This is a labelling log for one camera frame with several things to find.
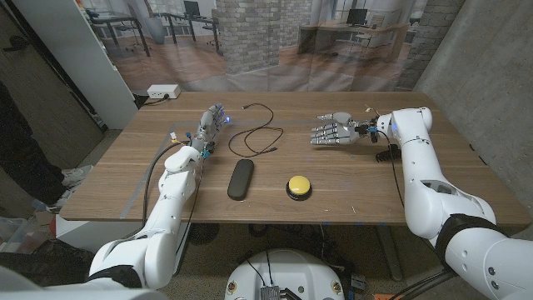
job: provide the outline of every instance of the cable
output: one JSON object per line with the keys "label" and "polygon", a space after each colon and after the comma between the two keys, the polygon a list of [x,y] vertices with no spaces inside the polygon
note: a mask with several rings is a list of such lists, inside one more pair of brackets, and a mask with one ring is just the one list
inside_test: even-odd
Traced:
{"label": "cable", "polygon": [[429,291],[430,289],[438,286],[441,283],[444,283],[444,282],[452,279],[455,276],[457,276],[457,274],[455,274],[454,272],[447,272],[445,274],[442,274],[439,277],[433,279],[432,281],[426,282],[423,285],[417,287],[415,290],[410,291],[402,299],[405,299],[405,300],[414,299],[414,298],[418,297],[419,295],[421,295],[422,293],[425,293],[425,292]]}
{"label": "cable", "polygon": [[268,257],[268,250],[265,250],[265,252],[266,252],[266,261],[268,262],[268,274],[270,275],[270,284],[271,284],[271,287],[273,287],[274,281],[272,281],[272,273],[270,269],[270,258]]}
{"label": "cable", "polygon": [[154,105],[154,104],[156,104],[156,103],[161,103],[161,102],[163,102],[163,101],[165,101],[165,100],[168,100],[169,97],[170,97],[170,96],[169,96],[168,94],[165,94],[165,96],[163,96],[163,98],[161,98],[161,99],[159,99],[159,100],[157,100],[157,101],[154,101],[154,102],[148,102],[148,103],[145,102],[145,103],[143,104],[143,106],[146,106],[146,105],[150,106],[150,105]]}
{"label": "cable", "polygon": [[247,262],[248,262],[248,264],[250,265],[250,267],[252,267],[252,268],[254,269],[254,271],[256,271],[257,275],[259,275],[259,277],[260,277],[261,280],[263,281],[263,287],[266,287],[267,285],[265,284],[265,279],[263,279],[263,276],[261,276],[261,274],[259,273],[259,271],[257,271],[257,269],[254,268],[254,267],[252,266],[252,264],[250,263],[250,261],[248,260],[248,258],[247,258]]}
{"label": "cable", "polygon": [[152,162],[152,165],[150,166],[150,169],[148,170],[148,178],[147,178],[147,184],[146,186],[144,187],[144,203],[142,204],[142,226],[144,227],[144,225],[146,225],[147,223],[147,210],[148,210],[148,186],[150,185],[150,177],[152,176],[152,171],[153,171],[153,168],[156,166],[156,163],[157,161],[159,160],[159,158],[161,158],[161,156],[163,156],[163,154],[165,154],[168,150],[174,148],[175,146],[177,145],[182,145],[181,142],[176,142],[176,143],[173,143],[172,145],[166,147],[163,151],[161,151],[161,153],[159,153],[157,156],[156,156],[156,159],[154,159],[154,161]]}
{"label": "cable", "polygon": [[194,212],[194,207],[197,205],[198,190],[200,189],[200,184],[202,183],[202,173],[203,173],[203,164],[202,164],[202,168],[200,169],[200,179],[198,180],[197,194],[194,196],[194,202],[192,203],[191,214],[189,215],[189,219],[187,220],[187,226],[185,227],[185,232],[183,233],[182,240],[180,241],[180,244],[177,246],[176,255],[180,251],[183,241],[185,240],[185,237],[187,236],[187,230],[189,229],[189,226],[191,225],[192,212]]}
{"label": "cable", "polygon": [[[243,132],[239,132],[237,134],[235,134],[232,138],[230,138],[229,142],[227,142],[227,146],[230,148],[230,151],[235,153],[236,155],[242,157],[242,158],[253,158],[253,157],[256,157],[257,155],[260,155],[260,154],[264,154],[264,153],[268,153],[268,152],[272,152],[272,151],[276,151],[277,148],[276,147],[272,147],[270,148],[270,146],[272,146],[275,142],[277,142],[278,139],[281,138],[281,135],[283,135],[283,128],[278,128],[278,127],[268,127],[268,125],[272,122],[272,120],[274,119],[274,112],[269,108],[267,107],[266,105],[262,104],[262,103],[252,103],[252,104],[248,104],[246,106],[243,106],[241,107],[241,109],[247,109],[251,106],[256,106],[256,105],[259,105],[259,106],[262,106],[266,109],[268,109],[271,113],[271,117],[270,117],[270,120],[268,120],[268,122],[266,122],[265,124],[259,126],[259,127],[255,127],[255,128],[252,128],[252,129],[248,129],[248,130],[245,130]],[[271,142],[268,146],[266,146],[264,149],[262,149],[261,151],[256,151],[254,149],[252,149],[249,145],[248,145],[248,142],[247,142],[247,139],[248,137],[250,137],[250,135],[258,130],[262,130],[262,129],[269,129],[269,130],[274,130],[274,131],[278,131],[280,132],[280,135],[274,140],[274,142]],[[241,134],[244,134],[244,133],[248,133],[245,137],[244,137],[244,144],[248,147],[248,149],[250,151],[252,151],[254,154],[252,155],[243,155],[243,154],[240,154],[240,153],[237,153],[235,151],[233,151],[232,149],[232,141],[240,136]]]}
{"label": "cable", "polygon": [[336,266],[334,264],[330,264],[326,261],[326,259],[324,259],[324,247],[326,245],[326,236],[324,235],[324,229],[322,228],[322,224],[320,224],[320,230],[322,231],[322,253],[321,253],[322,261],[324,261],[324,263],[326,263],[328,266],[332,268],[338,268],[339,270],[341,270],[341,272],[344,272],[343,266]]}
{"label": "cable", "polygon": [[385,136],[386,141],[388,143],[389,152],[391,153],[392,173],[394,173],[394,181],[396,182],[396,189],[398,190],[398,196],[400,196],[401,205],[402,207],[405,207],[406,205],[403,203],[403,198],[401,197],[400,185],[398,184],[398,178],[396,177],[396,169],[394,168],[394,159],[392,159],[391,140],[383,131],[378,130],[378,132],[382,133]]}
{"label": "cable", "polygon": [[407,291],[410,291],[412,290],[413,288],[416,288],[418,286],[420,286],[421,284],[424,284],[424,283],[427,283],[433,279],[435,279],[436,277],[440,276],[442,273],[444,273],[444,271],[441,271],[441,272],[438,272],[437,274],[434,274],[434,275],[431,275],[427,278],[424,278],[422,280],[420,280],[419,282],[416,282],[416,283],[413,283],[412,285],[410,285],[409,287],[406,287],[404,289],[402,289],[401,291],[397,292],[394,296],[392,296],[389,300],[394,300],[398,297],[400,297],[403,293],[407,292]]}
{"label": "cable", "polygon": [[402,289],[396,295],[392,296],[390,300],[397,299],[398,297],[400,297],[403,293],[407,291],[410,291],[410,292],[405,294],[402,297],[402,299],[406,299],[406,300],[412,299],[455,276],[456,274],[453,271],[451,271],[450,269],[446,269],[442,272],[432,275],[426,279],[422,279],[419,282]]}

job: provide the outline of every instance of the backdrop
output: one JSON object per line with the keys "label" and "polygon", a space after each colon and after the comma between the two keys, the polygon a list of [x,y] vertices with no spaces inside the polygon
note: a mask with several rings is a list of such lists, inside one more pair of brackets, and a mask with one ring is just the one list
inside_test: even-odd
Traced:
{"label": "backdrop", "polygon": [[97,14],[87,20],[139,93],[154,83],[185,91],[392,91],[426,3],[80,1]]}

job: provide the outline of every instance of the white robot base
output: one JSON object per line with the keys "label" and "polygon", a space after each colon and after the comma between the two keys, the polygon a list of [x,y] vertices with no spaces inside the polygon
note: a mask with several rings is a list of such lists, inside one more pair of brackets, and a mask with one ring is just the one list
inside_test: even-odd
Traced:
{"label": "white robot base", "polygon": [[227,280],[226,300],[273,300],[280,299],[282,294],[295,300],[344,299],[339,277],[311,254],[293,249],[272,249],[260,252],[248,261],[250,263],[245,261],[237,267]]}

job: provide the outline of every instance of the shoe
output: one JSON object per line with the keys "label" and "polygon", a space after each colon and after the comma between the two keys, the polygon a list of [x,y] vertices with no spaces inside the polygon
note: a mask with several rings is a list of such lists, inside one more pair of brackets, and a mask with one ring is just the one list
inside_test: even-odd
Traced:
{"label": "shoe", "polygon": [[65,176],[65,178],[61,183],[67,188],[75,187],[78,184],[82,183],[83,179],[85,179],[85,177],[91,172],[91,170],[91,165],[75,168],[70,171],[63,170],[61,171],[61,173],[63,173],[63,176]]}
{"label": "shoe", "polygon": [[47,205],[47,212],[49,213],[59,213],[61,208],[67,204],[68,199],[74,194],[75,189],[68,189],[61,195],[61,197],[53,205]]}

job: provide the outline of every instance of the white robotic arm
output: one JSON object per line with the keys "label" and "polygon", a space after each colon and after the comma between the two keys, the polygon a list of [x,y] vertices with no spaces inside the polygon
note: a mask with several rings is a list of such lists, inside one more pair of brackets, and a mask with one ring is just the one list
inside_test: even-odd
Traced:
{"label": "white robotic arm", "polygon": [[177,269],[183,205],[196,191],[197,170],[213,151],[226,121],[220,104],[203,113],[190,146],[183,146],[165,161],[158,182],[161,194],[146,225],[130,238],[104,245],[92,261],[87,284],[111,278],[127,288],[158,289],[169,283]]}
{"label": "white robotic arm", "polygon": [[531,295],[533,242],[508,238],[496,226],[496,216],[485,200],[461,191],[444,177],[428,133],[432,116],[427,107],[362,122],[353,121],[346,112],[318,118],[336,122],[313,128],[311,144],[395,138],[401,147],[409,229],[427,238],[443,264],[488,298]]}

